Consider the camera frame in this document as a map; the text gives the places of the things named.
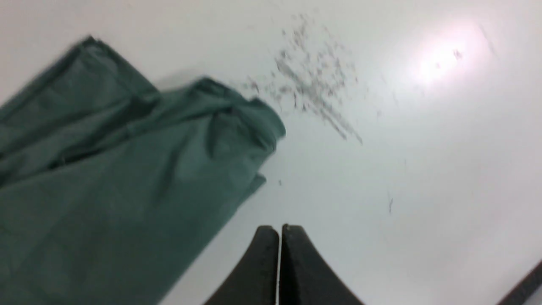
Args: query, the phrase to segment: dark edge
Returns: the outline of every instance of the dark edge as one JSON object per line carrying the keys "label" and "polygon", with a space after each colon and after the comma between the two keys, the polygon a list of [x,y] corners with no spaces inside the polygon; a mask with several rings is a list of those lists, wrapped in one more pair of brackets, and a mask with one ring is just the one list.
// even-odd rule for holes
{"label": "dark edge", "polygon": [[542,261],[498,305],[522,305],[542,285]]}

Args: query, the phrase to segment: white table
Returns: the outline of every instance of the white table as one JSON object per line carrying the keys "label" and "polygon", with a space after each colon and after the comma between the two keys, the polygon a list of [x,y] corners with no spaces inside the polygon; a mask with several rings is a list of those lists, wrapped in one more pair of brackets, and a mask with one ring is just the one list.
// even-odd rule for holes
{"label": "white table", "polygon": [[206,74],[277,109],[268,183],[164,305],[202,304],[256,227],[283,223],[368,305],[495,304],[542,258],[541,14],[538,0],[2,0],[0,100],[92,34],[160,88]]}

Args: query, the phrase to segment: cloth fold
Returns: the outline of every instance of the cloth fold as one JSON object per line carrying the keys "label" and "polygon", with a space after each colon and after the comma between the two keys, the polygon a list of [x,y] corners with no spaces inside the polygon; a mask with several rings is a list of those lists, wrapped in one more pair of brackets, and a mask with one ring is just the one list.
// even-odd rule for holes
{"label": "cloth fold", "polygon": [[160,93],[84,40],[0,109],[0,304],[156,304],[284,135],[258,99]]}

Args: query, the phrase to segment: black object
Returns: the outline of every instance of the black object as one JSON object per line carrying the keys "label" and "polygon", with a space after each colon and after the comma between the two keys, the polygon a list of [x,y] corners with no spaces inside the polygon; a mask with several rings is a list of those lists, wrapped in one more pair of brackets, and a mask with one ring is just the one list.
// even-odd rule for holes
{"label": "black object", "polygon": [[516,285],[498,305],[521,305],[542,285],[542,262]]}
{"label": "black object", "polygon": [[[205,305],[275,304],[279,236],[260,226],[247,252]],[[326,264],[301,226],[282,227],[281,305],[363,305]]]}

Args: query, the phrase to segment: green cloth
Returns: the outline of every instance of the green cloth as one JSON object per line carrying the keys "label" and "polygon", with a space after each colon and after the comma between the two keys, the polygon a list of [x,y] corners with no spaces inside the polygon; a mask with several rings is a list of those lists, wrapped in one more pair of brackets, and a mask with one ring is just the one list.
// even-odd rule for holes
{"label": "green cloth", "polygon": [[258,99],[160,93],[79,43],[0,109],[0,304],[158,303],[284,134]]}

